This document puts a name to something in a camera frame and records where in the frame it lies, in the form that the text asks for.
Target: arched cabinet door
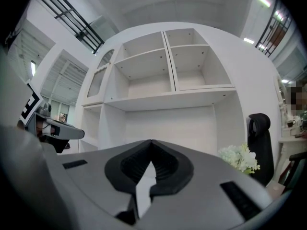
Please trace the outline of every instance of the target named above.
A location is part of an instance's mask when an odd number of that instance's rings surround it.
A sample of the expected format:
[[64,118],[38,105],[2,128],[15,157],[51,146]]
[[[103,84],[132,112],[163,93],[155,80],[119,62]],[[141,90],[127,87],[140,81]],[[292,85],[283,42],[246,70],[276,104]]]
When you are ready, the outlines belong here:
[[88,83],[87,90],[83,99],[82,106],[101,104],[105,95],[106,82],[109,72],[115,62],[118,53],[117,48],[105,49],[106,53],[102,54],[99,64],[93,66],[88,74],[91,74],[91,80]]

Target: black office chair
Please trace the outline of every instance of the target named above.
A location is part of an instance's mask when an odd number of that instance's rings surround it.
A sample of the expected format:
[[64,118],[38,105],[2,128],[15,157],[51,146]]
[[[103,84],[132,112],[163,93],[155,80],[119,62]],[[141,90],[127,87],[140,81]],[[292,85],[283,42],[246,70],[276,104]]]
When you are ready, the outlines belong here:
[[251,152],[256,153],[256,159],[260,170],[251,176],[262,185],[266,186],[274,175],[274,161],[269,128],[270,118],[263,113],[249,115],[248,147]]
[[289,161],[291,163],[291,167],[290,172],[283,184],[285,186],[284,191],[288,191],[294,188],[298,178],[301,176],[304,167],[307,164],[307,152],[291,155]]

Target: vent slot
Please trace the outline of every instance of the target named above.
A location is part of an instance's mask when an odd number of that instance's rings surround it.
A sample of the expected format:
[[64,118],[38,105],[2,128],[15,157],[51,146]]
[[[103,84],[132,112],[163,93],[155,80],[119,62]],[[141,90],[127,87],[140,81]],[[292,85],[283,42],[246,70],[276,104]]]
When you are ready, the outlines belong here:
[[260,209],[234,182],[223,183],[220,186],[245,220],[249,220],[260,213]]
[[67,169],[78,167],[84,164],[87,164],[87,161],[82,159],[82,160],[77,160],[77,161],[73,161],[69,163],[64,163],[63,166],[64,166],[64,169],[67,170]]

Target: glass panel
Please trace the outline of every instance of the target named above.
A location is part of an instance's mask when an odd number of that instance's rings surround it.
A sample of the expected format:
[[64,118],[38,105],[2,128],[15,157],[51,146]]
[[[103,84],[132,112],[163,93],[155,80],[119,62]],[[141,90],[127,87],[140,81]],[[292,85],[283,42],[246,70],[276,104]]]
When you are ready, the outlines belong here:
[[93,77],[93,81],[90,86],[90,90],[88,91],[87,97],[91,97],[99,93],[99,89],[100,89],[101,82],[104,77],[105,71],[106,69],[103,69],[100,72],[95,73]]
[[99,66],[98,66],[97,68],[102,67],[102,66],[104,66],[105,64],[109,63],[109,61],[110,61],[110,59],[111,59],[113,53],[114,53],[114,50],[113,50],[113,49],[110,50],[110,51],[108,51],[108,52],[102,57],[102,60],[101,60]]

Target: black vent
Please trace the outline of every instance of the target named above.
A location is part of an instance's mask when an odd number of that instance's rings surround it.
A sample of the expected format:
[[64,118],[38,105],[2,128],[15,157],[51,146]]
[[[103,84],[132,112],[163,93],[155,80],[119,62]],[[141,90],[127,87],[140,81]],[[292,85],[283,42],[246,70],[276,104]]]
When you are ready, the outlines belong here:
[[77,161],[73,161],[69,163],[64,163],[63,166],[64,166],[64,169],[67,170],[67,169],[78,167],[84,164],[87,164],[87,161],[82,159],[82,160],[77,160]]
[[155,144],[152,144],[151,160],[155,168],[157,182],[167,179],[178,168],[178,160]]
[[149,163],[150,156],[148,153],[148,148],[145,147],[125,158],[120,163],[120,169],[127,177],[137,184],[143,177]]
[[260,213],[260,209],[234,182],[223,183],[220,186],[245,220],[249,220]]

